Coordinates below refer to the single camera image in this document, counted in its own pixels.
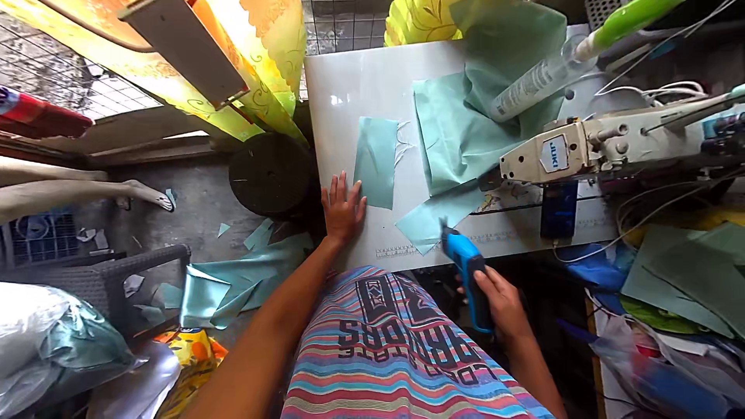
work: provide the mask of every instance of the teal fabric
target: teal fabric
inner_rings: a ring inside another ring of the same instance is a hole
[[[98,310],[64,291],[53,290],[67,299],[70,308],[39,346],[41,359],[75,369],[112,368],[134,361],[124,338]]]
[[[155,327],[165,321],[163,310],[161,310],[159,307],[145,306],[141,304],[135,304],[135,307],[140,310],[142,317],[144,317],[145,320],[148,321],[150,327]]]
[[[361,196],[367,196],[367,205],[392,210],[399,123],[362,116],[359,125],[354,182],[362,180]]]
[[[268,240],[267,231],[257,228],[254,234]],[[272,245],[263,239],[251,242],[252,251],[241,259],[187,267],[183,327],[226,328],[238,313],[260,307],[313,249],[307,233]]]
[[[169,283],[162,283],[153,294],[153,305],[161,309],[177,309],[181,307],[184,291]]]
[[[463,104],[463,73],[417,81],[413,89],[430,195],[481,176],[519,143],[517,125],[498,125]]]
[[[646,265],[659,254],[703,234],[706,232],[650,225],[626,282],[621,288],[621,294],[675,313],[716,333],[732,338],[734,337],[732,331],[716,314],[646,268]]]
[[[396,227],[424,255],[440,241],[440,218],[447,218],[448,227],[455,228],[483,202],[484,193],[474,179],[429,198],[398,220]]]
[[[187,266],[183,306],[179,316],[181,327],[212,327],[209,321],[229,289],[230,283],[204,274],[191,265]]]
[[[230,226],[228,224],[220,223],[220,229],[218,231],[218,237],[220,237],[223,234],[225,234],[225,232],[228,231],[229,228],[230,228]]]
[[[273,225],[274,221],[272,221],[271,218],[266,218],[264,222],[262,222],[256,230],[254,230],[253,233],[243,241],[246,249],[250,251],[256,246],[266,246],[269,239],[272,237]]]
[[[520,0],[461,0],[450,11],[463,31],[465,72],[413,85],[430,196],[495,167],[554,120],[563,100],[558,92],[501,124],[486,116],[491,100],[564,43],[561,13]]]
[[[676,245],[645,267],[695,299],[745,338],[745,227],[724,223]]]
[[[566,39],[566,17],[531,1],[462,0],[450,13],[466,41],[466,102],[484,115],[499,93]],[[562,101],[557,92],[502,125],[519,125],[519,138],[529,139],[556,119]]]

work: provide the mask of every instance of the person's right hand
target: person's right hand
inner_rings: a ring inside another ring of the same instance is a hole
[[[532,337],[533,331],[520,303],[517,288],[490,266],[486,267],[486,273],[476,271],[474,278],[489,299],[492,319],[501,337],[506,340]]]

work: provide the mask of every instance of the metal grid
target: metal grid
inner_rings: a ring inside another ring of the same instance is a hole
[[[392,0],[303,0],[307,55],[380,48]],[[308,100],[305,69],[300,100]]]
[[[0,84],[91,119],[161,106],[123,78],[2,12]]]

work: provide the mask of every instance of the juki logo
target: juki logo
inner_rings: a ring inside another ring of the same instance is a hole
[[[551,148],[551,165],[554,168],[558,168],[559,167],[559,154],[557,154],[557,147],[553,141],[548,143],[548,146]]]

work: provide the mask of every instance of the yellow curtain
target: yellow curtain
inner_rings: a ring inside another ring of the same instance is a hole
[[[450,17],[450,4],[456,1],[393,0],[385,19],[385,46],[463,38]]]
[[[146,42],[117,18],[133,0],[55,0],[60,7],[120,40]],[[0,0],[0,10],[46,32],[61,43],[199,116],[241,141],[264,132],[249,119],[303,139],[292,121],[305,56],[300,0],[196,0],[192,9],[246,81],[250,93],[235,102],[240,112],[215,108],[158,53],[122,48],[83,29],[36,0]]]

